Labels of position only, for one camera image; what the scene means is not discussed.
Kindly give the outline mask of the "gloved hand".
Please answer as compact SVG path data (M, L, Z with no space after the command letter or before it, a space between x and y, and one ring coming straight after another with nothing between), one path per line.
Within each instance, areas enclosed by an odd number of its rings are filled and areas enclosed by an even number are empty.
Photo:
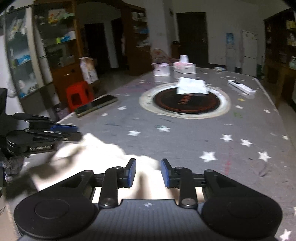
M24 159L24 156L12 156L8 158L1 153L1 167L4 168L4 178L7 183L12 182L18 177L22 170Z

